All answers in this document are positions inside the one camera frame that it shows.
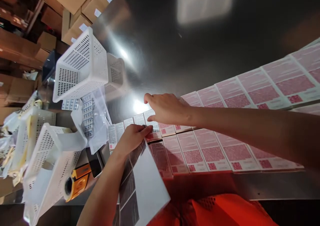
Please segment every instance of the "perforated basket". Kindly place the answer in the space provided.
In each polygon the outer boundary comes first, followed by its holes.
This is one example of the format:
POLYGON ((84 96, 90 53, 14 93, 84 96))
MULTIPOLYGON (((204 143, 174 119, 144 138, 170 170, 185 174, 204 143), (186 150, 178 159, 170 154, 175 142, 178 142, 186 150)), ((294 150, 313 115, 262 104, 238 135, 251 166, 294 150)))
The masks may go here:
POLYGON ((117 84, 119 80, 112 80, 108 72, 107 52, 91 27, 58 59, 55 80, 54 102, 81 98, 109 81, 113 86, 117 84))
POLYGON ((23 178, 23 199, 25 200, 24 219, 31 226, 35 226, 39 218, 48 211, 60 198, 63 197, 64 185, 72 170, 76 167, 81 151, 62 151, 63 145, 57 134, 71 133, 69 128, 50 126, 44 124, 37 140, 30 164, 23 178), (52 175, 41 198, 31 198, 32 188, 38 178, 38 173, 45 161, 53 162, 52 175))
POLYGON ((17 143, 10 171, 19 171, 21 169, 21 163, 23 164, 23 166, 26 166, 29 163, 36 141, 44 123, 55 125, 56 114, 54 112, 41 110, 33 106, 28 110, 28 112, 21 116, 17 135, 17 143), (22 162, 26 149, 26 161, 22 162))

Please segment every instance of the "person's left hand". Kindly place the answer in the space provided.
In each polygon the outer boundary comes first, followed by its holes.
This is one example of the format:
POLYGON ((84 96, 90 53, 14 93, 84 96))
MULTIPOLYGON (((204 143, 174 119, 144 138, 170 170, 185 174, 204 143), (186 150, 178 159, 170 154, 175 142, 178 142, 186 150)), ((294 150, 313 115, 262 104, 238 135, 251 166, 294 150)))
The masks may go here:
POLYGON ((145 128, 141 125, 130 124, 122 134, 115 150, 117 150, 122 156, 126 157, 131 153, 131 151, 139 146, 145 136, 147 136, 152 129, 152 125, 145 128))

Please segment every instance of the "metal table surface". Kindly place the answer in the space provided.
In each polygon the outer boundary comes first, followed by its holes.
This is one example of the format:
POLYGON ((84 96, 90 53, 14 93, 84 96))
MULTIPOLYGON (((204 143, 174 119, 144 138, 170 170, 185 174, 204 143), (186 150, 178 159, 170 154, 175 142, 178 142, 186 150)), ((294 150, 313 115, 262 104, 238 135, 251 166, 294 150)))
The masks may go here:
MULTIPOLYGON (((150 109, 146 92, 181 96, 280 59, 318 38, 319 24, 320 0, 113 0, 92 26, 107 52, 125 61, 123 86, 106 95, 111 119, 150 109)), ((173 200, 319 199, 318 179, 310 170, 206 174, 166 186, 173 200)))

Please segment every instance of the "hand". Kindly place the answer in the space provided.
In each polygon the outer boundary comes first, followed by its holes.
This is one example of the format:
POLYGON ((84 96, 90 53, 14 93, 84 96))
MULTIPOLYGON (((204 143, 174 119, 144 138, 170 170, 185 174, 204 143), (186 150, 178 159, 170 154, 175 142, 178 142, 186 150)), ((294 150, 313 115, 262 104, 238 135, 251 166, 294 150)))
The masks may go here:
POLYGON ((150 116, 147 121, 156 121, 163 124, 186 125, 188 121, 189 105, 182 104, 174 94, 146 93, 144 103, 149 103, 155 115, 150 116))
POLYGON ((131 151, 136 149, 142 140, 147 136, 153 127, 144 127, 141 125, 131 124, 122 134, 120 141, 118 142, 115 151, 126 157, 131 151))

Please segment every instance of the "red clothing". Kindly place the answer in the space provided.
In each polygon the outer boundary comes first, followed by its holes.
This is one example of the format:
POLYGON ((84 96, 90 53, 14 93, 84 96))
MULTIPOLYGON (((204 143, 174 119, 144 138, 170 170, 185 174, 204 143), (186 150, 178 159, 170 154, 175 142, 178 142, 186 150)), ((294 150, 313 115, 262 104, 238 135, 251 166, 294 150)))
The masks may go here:
POLYGON ((157 225, 277 225, 259 202, 248 202, 235 194, 221 194, 189 200, 175 206, 169 203, 149 224, 157 225))

